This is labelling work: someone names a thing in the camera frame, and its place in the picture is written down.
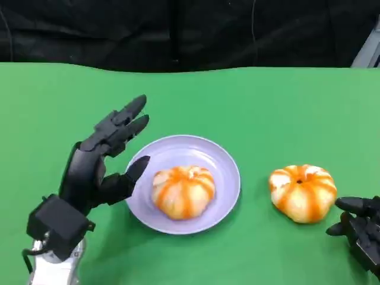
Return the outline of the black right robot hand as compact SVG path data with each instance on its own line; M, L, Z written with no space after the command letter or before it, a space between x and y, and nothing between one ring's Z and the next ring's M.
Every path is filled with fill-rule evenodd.
M379 277L379 197L340 197L335 205L343 212L326 234L345 236L363 269Z

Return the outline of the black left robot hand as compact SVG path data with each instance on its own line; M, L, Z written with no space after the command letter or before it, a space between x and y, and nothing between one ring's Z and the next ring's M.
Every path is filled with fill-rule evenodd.
M84 141L71 151L59 188L59 197L85 216L101 204L113 205L129 198L144 173L150 156L142 156L124 174L106 176L105 158L115 158L148 124L149 116L139 116L147 102L140 95L120 111L110 112Z

